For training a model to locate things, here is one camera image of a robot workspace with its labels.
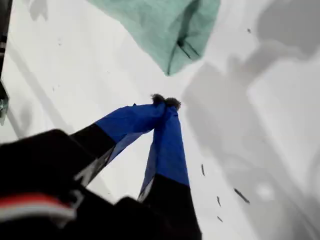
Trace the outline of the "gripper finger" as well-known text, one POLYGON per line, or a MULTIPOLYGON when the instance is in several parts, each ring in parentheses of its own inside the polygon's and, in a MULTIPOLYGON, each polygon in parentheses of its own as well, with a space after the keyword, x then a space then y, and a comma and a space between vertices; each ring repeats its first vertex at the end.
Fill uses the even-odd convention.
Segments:
POLYGON ((200 240, 175 98, 153 97, 163 103, 164 116, 153 130, 145 176, 139 195, 142 217, 153 240, 200 240))
POLYGON ((165 98, 154 94, 151 104, 118 108, 71 136, 94 157, 112 161, 141 135, 152 131, 165 109, 165 98))

